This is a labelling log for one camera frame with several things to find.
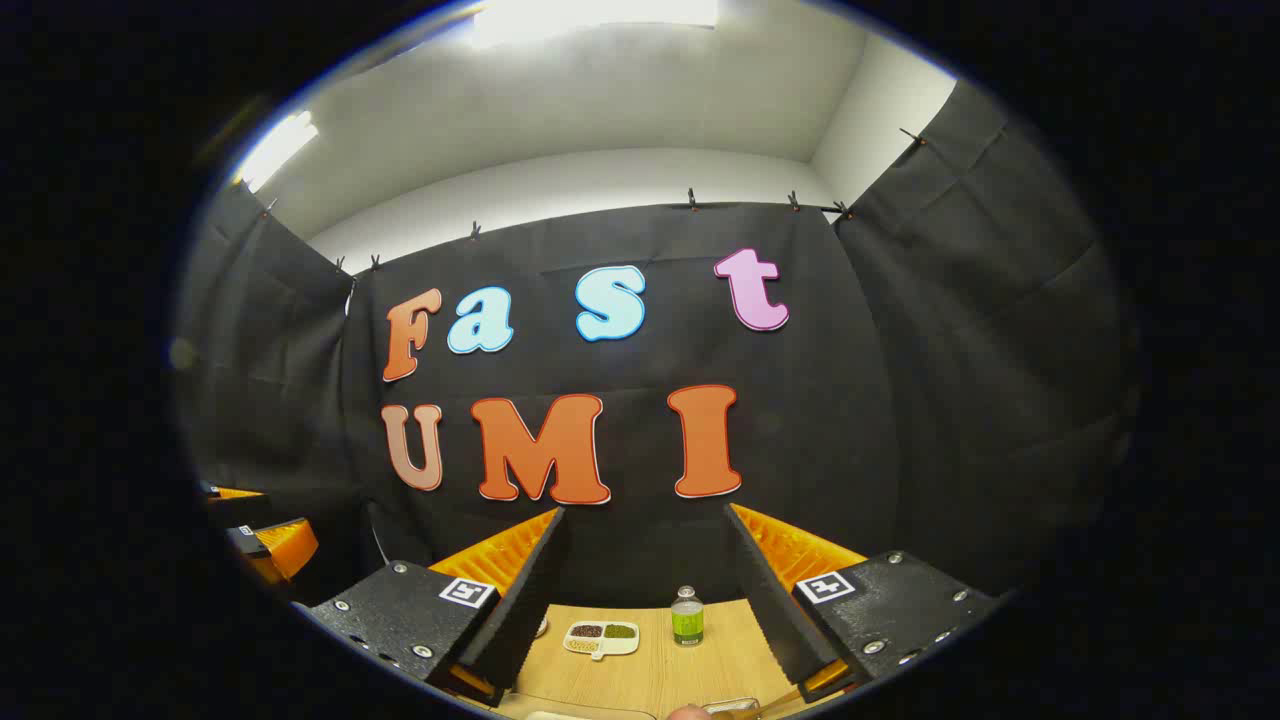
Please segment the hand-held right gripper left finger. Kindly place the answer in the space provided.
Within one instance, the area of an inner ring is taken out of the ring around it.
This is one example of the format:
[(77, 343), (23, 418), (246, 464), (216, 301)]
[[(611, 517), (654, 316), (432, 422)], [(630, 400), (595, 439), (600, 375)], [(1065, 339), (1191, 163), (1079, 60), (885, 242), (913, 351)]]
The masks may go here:
[(567, 556), (568, 520), (556, 509), (431, 566), (392, 561), (297, 610), (410, 682), (495, 707), (529, 657)]

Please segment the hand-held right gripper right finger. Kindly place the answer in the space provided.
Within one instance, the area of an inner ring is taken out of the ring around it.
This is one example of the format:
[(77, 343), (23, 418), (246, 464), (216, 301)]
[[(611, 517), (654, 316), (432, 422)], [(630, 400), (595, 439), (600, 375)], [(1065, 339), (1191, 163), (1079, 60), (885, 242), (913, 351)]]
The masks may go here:
[(1000, 606), (901, 550), (864, 556), (739, 503), (724, 523), (740, 591), (808, 703), (899, 675)]

